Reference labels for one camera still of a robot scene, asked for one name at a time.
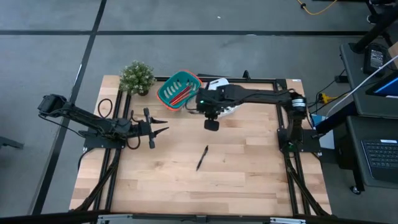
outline yellow cable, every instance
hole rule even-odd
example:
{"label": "yellow cable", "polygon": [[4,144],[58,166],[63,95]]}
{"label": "yellow cable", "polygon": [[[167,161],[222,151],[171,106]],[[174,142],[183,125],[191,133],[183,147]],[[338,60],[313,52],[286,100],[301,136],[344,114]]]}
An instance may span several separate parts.
{"label": "yellow cable", "polygon": [[305,10],[308,14],[310,14],[311,16],[316,16],[316,15],[319,15],[319,14],[325,12],[326,10],[328,10],[328,8],[330,8],[330,6],[332,6],[332,5],[333,5],[334,3],[336,3],[336,2],[337,2],[337,0],[333,1],[328,7],[324,8],[323,10],[321,10],[321,11],[319,11],[319,12],[316,12],[316,13],[312,13],[312,12],[308,11],[308,9],[307,9],[306,6],[304,6],[303,8],[304,8],[304,10]]}

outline plant pot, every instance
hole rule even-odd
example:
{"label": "plant pot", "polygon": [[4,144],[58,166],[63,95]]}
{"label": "plant pot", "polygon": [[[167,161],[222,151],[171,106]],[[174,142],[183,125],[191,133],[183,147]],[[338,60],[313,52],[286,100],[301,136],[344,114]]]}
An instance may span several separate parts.
{"label": "plant pot", "polygon": [[138,93],[138,95],[140,96],[146,96],[148,94],[149,90],[144,91],[143,93]]}

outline teal basket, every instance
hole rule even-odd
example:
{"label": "teal basket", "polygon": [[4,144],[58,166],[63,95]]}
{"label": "teal basket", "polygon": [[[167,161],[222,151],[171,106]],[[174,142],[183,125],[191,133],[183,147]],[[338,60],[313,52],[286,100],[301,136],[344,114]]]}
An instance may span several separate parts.
{"label": "teal basket", "polygon": [[[177,111],[192,95],[196,93],[201,85],[201,80],[192,72],[186,70],[180,71],[170,77],[163,86],[159,88],[157,91],[157,98],[167,107],[167,109]],[[182,94],[183,96],[188,96],[172,105],[172,100],[174,100],[176,96],[178,96],[178,94],[184,91],[188,86],[191,86],[191,89]]]}

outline computer monitor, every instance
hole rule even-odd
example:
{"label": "computer monitor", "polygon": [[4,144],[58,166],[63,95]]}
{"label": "computer monitor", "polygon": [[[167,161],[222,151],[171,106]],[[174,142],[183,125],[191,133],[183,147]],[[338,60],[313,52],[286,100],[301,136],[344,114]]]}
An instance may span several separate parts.
{"label": "computer monitor", "polygon": [[366,91],[369,95],[398,98],[398,72],[394,72]]}

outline black pen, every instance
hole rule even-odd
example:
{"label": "black pen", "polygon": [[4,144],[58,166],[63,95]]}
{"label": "black pen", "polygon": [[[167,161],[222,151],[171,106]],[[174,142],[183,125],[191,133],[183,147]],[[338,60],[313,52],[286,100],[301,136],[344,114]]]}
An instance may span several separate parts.
{"label": "black pen", "polygon": [[199,169],[199,167],[201,165],[201,162],[202,162],[203,158],[205,157],[205,155],[206,155],[208,150],[209,150],[209,146],[206,146],[205,151],[203,152],[203,155],[201,155],[200,161],[199,161],[199,163],[197,165],[197,171],[198,171],[198,169]]}

